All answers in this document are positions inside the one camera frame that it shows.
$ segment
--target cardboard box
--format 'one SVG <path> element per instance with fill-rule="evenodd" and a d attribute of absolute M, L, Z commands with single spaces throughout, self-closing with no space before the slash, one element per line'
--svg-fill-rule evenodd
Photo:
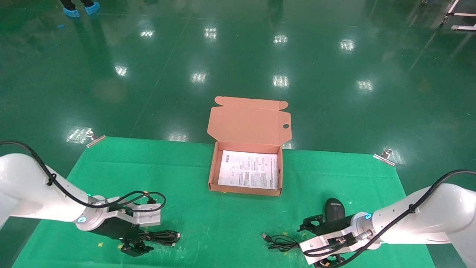
<path fill-rule="evenodd" d="M 217 140 L 208 187 L 212 191 L 280 196 L 283 188 L 283 149 L 292 138 L 291 114 L 282 112 L 287 102 L 216 97 L 221 106 L 211 108 L 208 134 Z M 278 155 L 277 190 L 218 184 L 223 150 Z"/>

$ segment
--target glossy floor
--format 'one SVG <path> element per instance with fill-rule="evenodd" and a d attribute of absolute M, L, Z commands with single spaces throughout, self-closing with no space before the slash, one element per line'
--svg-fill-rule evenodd
<path fill-rule="evenodd" d="M 437 28 L 447 5 L 103 0 L 99 14 L 79 9 L 72 20 L 56 0 L 4 0 L 0 139 L 30 144 L 67 176 L 84 150 L 71 142 L 83 129 L 211 143 L 215 96 L 285 100 L 294 136 L 285 148 L 390 147 L 411 193 L 476 168 L 476 38 L 449 29 L 474 22 L 450 18 Z M 455 182 L 476 190 L 471 178 Z M 7 266 L 35 224 L 4 226 Z M 450 245 L 429 248 L 437 267 L 463 267 Z"/>

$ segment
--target instruction manual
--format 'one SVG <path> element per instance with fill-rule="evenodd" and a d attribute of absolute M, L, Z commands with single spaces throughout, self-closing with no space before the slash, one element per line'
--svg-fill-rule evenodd
<path fill-rule="evenodd" d="M 278 155 L 223 150 L 218 184 L 276 190 Z"/>

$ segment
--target metal clip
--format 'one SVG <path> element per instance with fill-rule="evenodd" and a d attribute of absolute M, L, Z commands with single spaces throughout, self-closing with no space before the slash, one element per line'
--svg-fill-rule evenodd
<path fill-rule="evenodd" d="M 95 145 L 96 143 L 104 140 L 106 138 L 106 135 L 102 135 L 101 137 L 97 137 L 96 134 L 94 134 L 94 132 L 92 130 L 89 130 L 87 133 L 86 133 L 86 137 L 90 138 L 91 139 L 91 142 L 88 143 L 88 145 L 86 145 L 87 148 L 91 148 L 93 145 Z"/>
<path fill-rule="evenodd" d="M 381 155 L 377 155 L 377 154 L 374 154 L 374 158 L 382 161 L 382 162 L 385 162 L 391 166 L 395 166 L 395 163 L 393 163 L 392 161 L 390 161 L 388 158 L 390 157 L 390 155 L 392 154 L 392 150 L 391 149 L 384 149 L 384 152 L 381 154 Z"/>

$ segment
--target computer mouse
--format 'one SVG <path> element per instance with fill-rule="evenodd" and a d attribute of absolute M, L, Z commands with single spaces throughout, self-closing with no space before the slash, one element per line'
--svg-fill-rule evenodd
<path fill-rule="evenodd" d="M 335 221 L 346 216 L 344 204 L 336 198 L 329 198 L 326 201 L 326 222 Z"/>

